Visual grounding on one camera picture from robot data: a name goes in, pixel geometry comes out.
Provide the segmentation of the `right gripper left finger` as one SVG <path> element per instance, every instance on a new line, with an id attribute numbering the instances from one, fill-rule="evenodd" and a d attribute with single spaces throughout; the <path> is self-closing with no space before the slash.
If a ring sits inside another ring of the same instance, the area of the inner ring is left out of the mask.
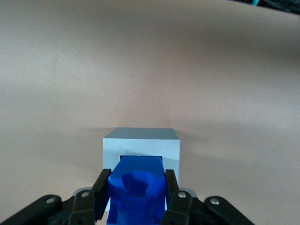
<path id="1" fill-rule="evenodd" d="M 92 188 L 84 188 L 65 201 L 58 195 L 44 195 L 1 224 L 94 225 L 102 219 L 109 200 L 111 173 L 111 169 L 103 169 Z"/>

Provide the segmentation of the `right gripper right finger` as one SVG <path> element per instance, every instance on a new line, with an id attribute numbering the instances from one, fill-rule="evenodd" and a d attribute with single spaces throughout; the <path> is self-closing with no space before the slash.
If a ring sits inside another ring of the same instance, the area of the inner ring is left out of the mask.
<path id="1" fill-rule="evenodd" d="M 253 225 L 229 201 L 220 196 L 210 196 L 201 202 L 188 191 L 180 190 L 174 170 L 167 169 L 167 210 L 162 225 Z"/>

